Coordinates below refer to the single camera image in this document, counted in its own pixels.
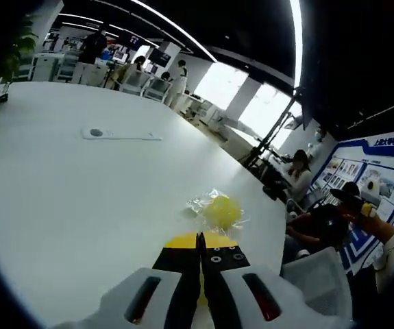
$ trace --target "woman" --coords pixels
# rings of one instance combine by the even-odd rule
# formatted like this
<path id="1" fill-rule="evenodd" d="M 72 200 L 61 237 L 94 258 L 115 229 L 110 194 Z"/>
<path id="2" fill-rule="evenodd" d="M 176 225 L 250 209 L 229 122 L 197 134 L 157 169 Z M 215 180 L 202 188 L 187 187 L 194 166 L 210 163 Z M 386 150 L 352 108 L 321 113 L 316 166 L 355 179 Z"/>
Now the woman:
<path id="1" fill-rule="evenodd" d="M 268 186 L 264 186 L 263 191 L 273 200 L 279 198 L 286 203 L 287 199 L 294 199 L 300 202 L 306 193 L 312 181 L 312 173 L 308 166 L 308 156 L 303 149 L 295 152 L 293 164 L 287 173 L 291 178 L 291 186 L 286 182 L 272 181 Z"/>
<path id="2" fill-rule="evenodd" d="M 127 79 L 136 71 L 142 71 L 142 65 L 145 63 L 144 56 L 138 56 L 133 64 L 125 64 L 112 73 L 110 80 L 106 84 L 106 88 L 119 90 L 119 84 L 125 83 Z"/>

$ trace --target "ceiling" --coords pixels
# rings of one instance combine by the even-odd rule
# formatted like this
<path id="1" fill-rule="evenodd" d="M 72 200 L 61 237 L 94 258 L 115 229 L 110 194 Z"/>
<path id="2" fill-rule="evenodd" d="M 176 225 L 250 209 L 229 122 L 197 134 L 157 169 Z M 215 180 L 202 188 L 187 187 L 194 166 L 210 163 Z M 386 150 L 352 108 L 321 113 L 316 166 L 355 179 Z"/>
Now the ceiling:
<path id="1" fill-rule="evenodd" d="M 264 64 L 294 78 L 295 37 L 289 0 L 252 0 L 247 5 L 228 0 L 144 3 L 183 28 L 217 60 L 292 94 L 292 84 L 262 69 Z M 183 33 L 130 0 L 64 0 L 64 4 L 63 13 L 105 21 L 158 44 L 161 40 L 179 42 L 185 52 L 210 60 Z M 394 131 L 394 121 L 386 120 L 394 117 L 394 110 L 351 127 L 394 105 L 394 0 L 300 0 L 300 6 L 304 63 L 299 101 L 304 110 L 337 139 Z M 55 25 L 62 21 L 86 23 L 59 16 Z M 119 34 L 111 27 L 108 31 Z"/>

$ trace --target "black pole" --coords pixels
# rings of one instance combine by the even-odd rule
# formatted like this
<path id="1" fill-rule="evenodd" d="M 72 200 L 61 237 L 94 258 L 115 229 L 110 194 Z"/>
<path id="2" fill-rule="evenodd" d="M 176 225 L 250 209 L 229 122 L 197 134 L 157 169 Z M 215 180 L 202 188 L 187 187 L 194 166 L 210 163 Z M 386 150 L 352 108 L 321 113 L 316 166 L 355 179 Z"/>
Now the black pole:
<path id="1" fill-rule="evenodd" d="M 258 161 L 259 155 L 261 155 L 264 152 L 265 146 L 269 143 L 269 140 L 271 136 L 273 135 L 274 131 L 276 128 L 282 123 L 284 120 L 286 114 L 289 112 L 291 109 L 291 106 L 293 106 L 297 96 L 299 95 L 298 92 L 296 92 L 290 99 L 288 105 L 286 106 L 285 110 L 282 112 L 280 115 L 278 121 L 274 124 L 274 126 L 271 128 L 269 133 L 264 137 L 264 139 L 260 142 L 259 146 L 254 147 L 250 151 L 250 155 L 248 155 L 247 159 L 245 159 L 243 166 L 247 169 L 252 168 L 255 164 L 256 161 Z"/>

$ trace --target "display board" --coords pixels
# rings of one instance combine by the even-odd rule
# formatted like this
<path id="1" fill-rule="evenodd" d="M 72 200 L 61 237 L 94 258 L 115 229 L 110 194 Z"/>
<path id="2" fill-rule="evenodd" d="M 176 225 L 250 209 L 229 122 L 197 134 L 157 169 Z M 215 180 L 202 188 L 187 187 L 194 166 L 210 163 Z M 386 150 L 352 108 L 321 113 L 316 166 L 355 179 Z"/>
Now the display board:
<path id="1" fill-rule="evenodd" d="M 346 182 L 379 181 L 378 216 L 394 225 L 394 133 L 344 141 L 337 144 L 330 157 L 315 176 L 311 189 L 320 188 L 325 204 L 337 204 L 329 190 L 341 188 Z M 382 244 L 373 236 L 351 226 L 349 242 L 340 250 L 344 268 L 355 274 L 382 255 Z"/>

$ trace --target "green plant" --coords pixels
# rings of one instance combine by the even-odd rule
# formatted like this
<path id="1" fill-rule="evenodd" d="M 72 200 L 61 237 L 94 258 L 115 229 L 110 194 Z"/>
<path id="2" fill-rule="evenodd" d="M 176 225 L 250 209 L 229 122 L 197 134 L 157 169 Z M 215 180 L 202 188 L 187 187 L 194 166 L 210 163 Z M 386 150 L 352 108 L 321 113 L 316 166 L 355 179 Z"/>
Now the green plant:
<path id="1" fill-rule="evenodd" d="M 8 47 L 0 61 L 0 77 L 11 82 L 20 67 L 22 54 L 30 53 L 36 46 L 37 35 L 32 33 L 32 17 L 26 16 L 14 30 L 12 46 Z"/>

